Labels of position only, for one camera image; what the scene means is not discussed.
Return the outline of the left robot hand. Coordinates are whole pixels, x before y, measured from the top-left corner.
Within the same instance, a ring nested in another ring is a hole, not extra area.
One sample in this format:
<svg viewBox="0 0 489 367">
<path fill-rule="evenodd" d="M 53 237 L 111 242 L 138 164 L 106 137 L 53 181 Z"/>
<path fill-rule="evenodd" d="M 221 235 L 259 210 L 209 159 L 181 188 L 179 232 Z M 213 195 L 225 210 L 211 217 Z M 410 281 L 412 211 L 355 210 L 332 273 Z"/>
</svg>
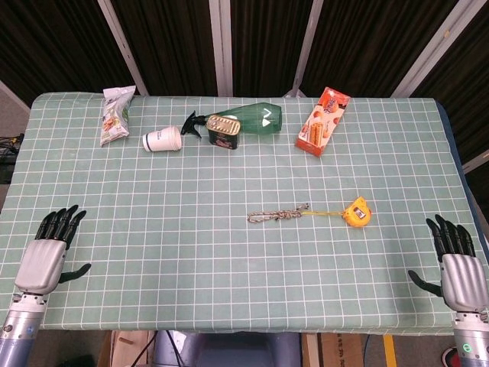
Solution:
<svg viewBox="0 0 489 367">
<path fill-rule="evenodd" d="M 15 286 L 23 293 L 47 295 L 58 284 L 81 278 L 92 265 L 84 264 L 75 271 L 63 271 L 79 223 L 86 211 L 74 205 L 49 213 L 43 218 L 36 235 L 27 245 Z"/>
</svg>

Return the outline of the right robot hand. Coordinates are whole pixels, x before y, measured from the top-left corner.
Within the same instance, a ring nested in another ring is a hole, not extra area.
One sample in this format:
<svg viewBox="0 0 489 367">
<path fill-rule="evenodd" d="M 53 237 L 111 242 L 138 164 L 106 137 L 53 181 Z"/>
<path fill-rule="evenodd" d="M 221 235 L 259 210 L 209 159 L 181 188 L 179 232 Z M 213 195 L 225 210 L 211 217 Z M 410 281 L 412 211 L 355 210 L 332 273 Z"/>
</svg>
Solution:
<svg viewBox="0 0 489 367">
<path fill-rule="evenodd" d="M 488 308 L 488 287 L 483 265 L 477 258 L 468 230 L 436 214 L 426 219 L 440 267 L 440 284 L 424 281 L 409 270 L 412 282 L 441 297 L 455 312 L 480 313 Z"/>
</svg>

